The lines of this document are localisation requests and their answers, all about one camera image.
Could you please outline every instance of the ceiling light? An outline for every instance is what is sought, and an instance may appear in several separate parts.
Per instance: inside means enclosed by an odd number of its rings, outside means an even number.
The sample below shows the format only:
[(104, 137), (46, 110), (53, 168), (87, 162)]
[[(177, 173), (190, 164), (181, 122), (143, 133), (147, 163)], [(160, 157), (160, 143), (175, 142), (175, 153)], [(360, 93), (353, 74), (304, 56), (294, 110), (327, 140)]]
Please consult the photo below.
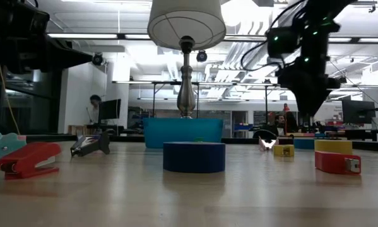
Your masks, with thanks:
[[(137, 100), (154, 100), (154, 98), (137, 98)], [(155, 98), (155, 100), (166, 100), (166, 101), (173, 101), (173, 100), (177, 100), (177, 98)]]
[(152, 84), (151, 81), (113, 81), (113, 83), (121, 83), (121, 84)]
[(131, 35), (126, 35), (126, 39), (131, 39), (131, 40), (149, 40), (150, 36), (147, 34), (131, 34)]
[(265, 86), (265, 84), (261, 83), (239, 83), (237, 86)]
[(217, 99), (211, 99), (211, 98), (205, 98), (205, 99), (201, 99), (201, 101), (210, 101), (210, 102), (217, 102), (217, 101), (220, 101), (220, 100), (217, 100)]
[(351, 38), (329, 38), (329, 42), (348, 43), (350, 41), (351, 41)]
[(51, 38), (70, 38), (70, 39), (117, 39), (117, 34), (94, 34), (94, 33), (50, 33)]
[(61, 0), (71, 3), (112, 3), (112, 4), (151, 4), (151, 1), (128, 1), (128, 0)]
[(200, 85), (225, 85), (225, 86), (232, 86), (234, 83), (209, 83), (209, 82), (200, 82)]
[(361, 38), (359, 42), (372, 42), (372, 43), (378, 43), (378, 38)]
[(224, 41), (264, 42), (266, 37), (262, 35), (226, 35)]

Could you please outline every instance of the wooden table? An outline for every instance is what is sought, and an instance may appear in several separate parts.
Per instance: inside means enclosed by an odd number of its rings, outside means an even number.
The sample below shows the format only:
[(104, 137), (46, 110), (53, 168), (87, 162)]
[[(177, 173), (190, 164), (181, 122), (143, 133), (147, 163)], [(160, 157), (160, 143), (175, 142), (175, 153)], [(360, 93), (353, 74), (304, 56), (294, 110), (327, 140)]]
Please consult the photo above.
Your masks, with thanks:
[(61, 143), (59, 173), (5, 182), (0, 226), (375, 226), (378, 153), (362, 157), (362, 176), (314, 168), (314, 153), (275, 158), (255, 145), (227, 145), (226, 171), (162, 170), (162, 150), (111, 143), (110, 155), (70, 158)]

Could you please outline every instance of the security camera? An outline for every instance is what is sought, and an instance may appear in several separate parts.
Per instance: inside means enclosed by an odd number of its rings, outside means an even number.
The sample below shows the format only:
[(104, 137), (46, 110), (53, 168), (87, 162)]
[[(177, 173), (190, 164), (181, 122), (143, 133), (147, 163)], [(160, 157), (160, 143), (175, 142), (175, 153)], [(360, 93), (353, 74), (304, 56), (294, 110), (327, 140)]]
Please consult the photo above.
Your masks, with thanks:
[(92, 59), (92, 63), (96, 66), (102, 66), (106, 63), (106, 59), (103, 58), (102, 53), (95, 53)]
[(197, 61), (198, 62), (207, 61), (207, 54), (205, 50), (199, 50), (199, 53), (197, 54)]

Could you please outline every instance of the navy blue tape roll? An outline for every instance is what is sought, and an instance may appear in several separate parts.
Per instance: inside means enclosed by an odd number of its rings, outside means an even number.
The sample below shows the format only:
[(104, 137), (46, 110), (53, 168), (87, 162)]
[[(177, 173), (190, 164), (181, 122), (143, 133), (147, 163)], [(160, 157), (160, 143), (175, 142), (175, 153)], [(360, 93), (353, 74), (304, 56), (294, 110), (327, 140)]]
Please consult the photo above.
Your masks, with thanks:
[(225, 144), (172, 142), (163, 144), (163, 169), (184, 173), (225, 171)]
[(315, 149), (315, 139), (294, 139), (295, 149)]

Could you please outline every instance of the white lampshade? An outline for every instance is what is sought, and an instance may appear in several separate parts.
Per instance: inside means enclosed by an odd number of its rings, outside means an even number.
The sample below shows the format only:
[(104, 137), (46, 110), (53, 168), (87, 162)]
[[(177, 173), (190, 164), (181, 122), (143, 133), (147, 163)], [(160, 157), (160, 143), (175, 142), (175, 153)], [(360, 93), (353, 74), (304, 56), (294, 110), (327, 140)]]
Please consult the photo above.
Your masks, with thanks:
[(153, 0), (148, 34), (158, 46), (180, 50), (183, 36), (194, 39), (193, 50), (220, 43), (226, 34), (220, 0)]

